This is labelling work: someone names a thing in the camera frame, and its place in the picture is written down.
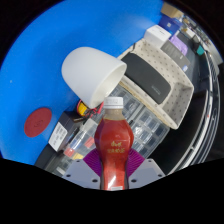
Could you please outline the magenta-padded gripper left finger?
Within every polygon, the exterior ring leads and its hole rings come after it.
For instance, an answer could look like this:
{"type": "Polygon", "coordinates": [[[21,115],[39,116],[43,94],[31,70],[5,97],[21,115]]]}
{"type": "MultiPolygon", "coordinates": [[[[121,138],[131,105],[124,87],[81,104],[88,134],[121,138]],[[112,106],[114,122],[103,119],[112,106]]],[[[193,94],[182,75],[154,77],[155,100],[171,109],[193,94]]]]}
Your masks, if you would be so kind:
{"type": "Polygon", "coordinates": [[[102,166],[96,149],[83,159],[75,159],[63,175],[63,179],[89,189],[100,189],[102,166]]]}

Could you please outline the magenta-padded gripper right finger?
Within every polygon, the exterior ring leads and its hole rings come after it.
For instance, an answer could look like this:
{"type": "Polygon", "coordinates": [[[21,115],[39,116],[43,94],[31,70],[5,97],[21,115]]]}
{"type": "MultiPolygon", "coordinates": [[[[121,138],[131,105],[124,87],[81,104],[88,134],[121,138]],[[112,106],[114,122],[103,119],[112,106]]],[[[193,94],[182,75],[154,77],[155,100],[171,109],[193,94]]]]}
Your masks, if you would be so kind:
{"type": "Polygon", "coordinates": [[[165,176],[153,159],[145,159],[137,151],[131,149],[126,163],[127,188],[144,187],[165,176]]]}

